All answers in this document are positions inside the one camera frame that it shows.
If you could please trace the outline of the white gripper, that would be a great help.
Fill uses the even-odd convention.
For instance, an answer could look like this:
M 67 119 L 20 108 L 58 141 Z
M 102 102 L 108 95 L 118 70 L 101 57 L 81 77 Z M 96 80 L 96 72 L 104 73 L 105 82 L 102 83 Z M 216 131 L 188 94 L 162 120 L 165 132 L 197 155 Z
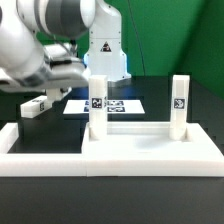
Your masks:
M 45 45 L 46 66 L 40 71 L 40 80 L 20 83 L 0 69 L 0 90 L 4 92 L 46 91 L 51 103 L 61 101 L 71 88 L 88 85 L 89 68 L 77 57 L 77 46 L 71 43 Z

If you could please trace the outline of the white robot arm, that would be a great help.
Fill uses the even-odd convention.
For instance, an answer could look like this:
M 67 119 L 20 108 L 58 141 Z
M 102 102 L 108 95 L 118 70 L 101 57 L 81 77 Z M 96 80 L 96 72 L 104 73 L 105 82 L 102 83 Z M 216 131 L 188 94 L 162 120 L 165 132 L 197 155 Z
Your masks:
M 93 75 L 125 82 L 121 31 L 120 12 L 104 0 L 0 0 L 0 90 L 56 101 Z

